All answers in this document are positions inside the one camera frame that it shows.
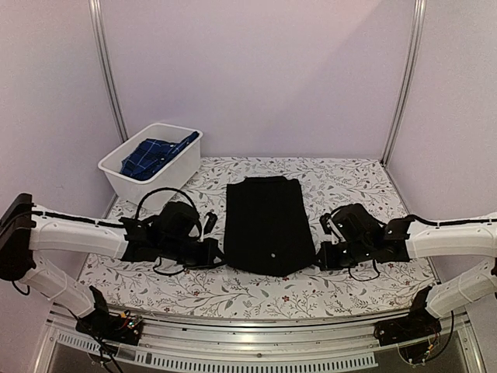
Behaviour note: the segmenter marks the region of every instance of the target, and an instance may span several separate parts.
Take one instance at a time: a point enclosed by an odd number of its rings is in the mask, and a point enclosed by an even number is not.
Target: blue plaid shirt
[[[177,144],[148,138],[123,160],[121,174],[135,180],[148,180],[198,137],[195,131]]]

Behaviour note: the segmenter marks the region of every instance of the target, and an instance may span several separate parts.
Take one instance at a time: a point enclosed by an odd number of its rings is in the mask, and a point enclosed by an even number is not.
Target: white basket
[[[139,181],[120,174],[123,159],[130,155],[143,140],[154,138],[169,142],[180,142],[194,131],[199,133],[199,137],[193,140],[152,178]],[[200,168],[200,138],[202,136],[203,133],[198,130],[172,126],[171,124],[154,123],[138,132],[102,159],[99,162],[99,169],[106,174],[112,188],[114,188],[119,197],[138,204],[146,193],[154,189],[162,187],[179,189],[185,185]],[[174,192],[154,194],[145,201],[144,207],[148,210],[160,211],[173,195]]]

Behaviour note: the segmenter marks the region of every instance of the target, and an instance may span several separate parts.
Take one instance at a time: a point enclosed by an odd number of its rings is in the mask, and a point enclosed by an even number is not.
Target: leaf pattern
[[[367,159],[255,159],[204,158],[198,173],[183,187],[199,212],[218,216],[212,237],[222,249],[226,184],[250,176],[285,175],[301,182],[311,232],[318,244],[326,236],[319,217],[343,204],[359,202],[382,221],[405,210],[387,175],[376,160]],[[131,216],[136,206],[118,199],[110,218]],[[143,210],[144,218],[151,213]],[[180,268],[164,261],[163,271]],[[97,287],[109,301],[131,309],[229,319],[306,319],[362,315],[408,308],[416,292],[435,281],[427,260],[378,264],[381,275],[357,282],[346,270],[321,272],[308,267],[288,277],[249,274],[229,267],[186,270],[162,277],[153,263],[121,263],[89,255],[80,282]],[[367,279],[375,272],[370,263],[353,269]]]

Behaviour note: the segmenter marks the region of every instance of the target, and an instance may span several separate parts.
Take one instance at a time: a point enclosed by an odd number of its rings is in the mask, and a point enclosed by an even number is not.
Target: tabletop
[[[222,249],[226,185],[245,177],[297,179],[316,248],[330,240],[319,217],[344,204],[361,203],[388,221],[406,214],[395,188],[377,160],[306,158],[203,158],[199,171],[183,187],[201,216],[218,216],[210,236]],[[176,195],[174,200],[181,200]],[[117,199],[109,218],[132,216],[136,206]],[[143,210],[141,217],[151,212]],[[406,309],[418,290],[433,284],[428,260],[378,264],[379,278],[359,282],[346,270],[308,267],[288,277],[250,274],[230,267],[186,270],[174,277],[155,274],[153,263],[121,263],[90,254],[79,280],[96,286],[107,301],[131,309],[229,319],[309,319],[364,315]],[[174,271],[172,262],[161,270]],[[371,263],[353,269],[359,279],[374,277]]]

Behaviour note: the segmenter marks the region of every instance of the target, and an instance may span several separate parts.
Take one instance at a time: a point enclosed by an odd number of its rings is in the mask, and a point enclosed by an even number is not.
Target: clothing
[[[195,131],[177,144],[148,138],[123,160],[120,173],[135,180],[148,180],[198,137]]]
[[[287,276],[315,262],[301,185],[283,176],[228,184],[224,259],[254,274]]]

